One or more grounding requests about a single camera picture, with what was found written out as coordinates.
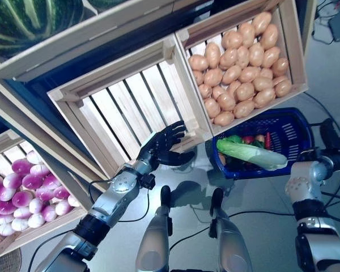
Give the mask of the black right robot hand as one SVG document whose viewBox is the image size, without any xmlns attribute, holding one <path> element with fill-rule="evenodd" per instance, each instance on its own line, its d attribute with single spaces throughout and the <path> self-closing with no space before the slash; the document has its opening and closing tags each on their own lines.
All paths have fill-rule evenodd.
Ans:
<svg viewBox="0 0 340 272">
<path fill-rule="evenodd" d="M 333 172 L 340 171 L 340 136 L 338 136 L 331 118 L 318 123 L 321 139 L 325 148 L 314 147 L 303 151 L 298 158 L 302 161 L 318 161 L 325 163 Z"/>
</svg>

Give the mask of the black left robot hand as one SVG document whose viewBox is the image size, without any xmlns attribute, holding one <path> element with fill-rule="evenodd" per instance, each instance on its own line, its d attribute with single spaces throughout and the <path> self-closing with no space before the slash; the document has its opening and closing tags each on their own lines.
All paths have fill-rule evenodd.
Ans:
<svg viewBox="0 0 340 272">
<path fill-rule="evenodd" d="M 140 149 L 136 158 L 136 165 L 141 165 L 141 174 L 155 171 L 160 164 L 168 166 L 181 166 L 190 162 L 194 151 L 178 153 L 171 151 L 172 147 L 181 142 L 185 136 L 185 122 L 176 121 L 155 133 L 150 140 Z"/>
</svg>

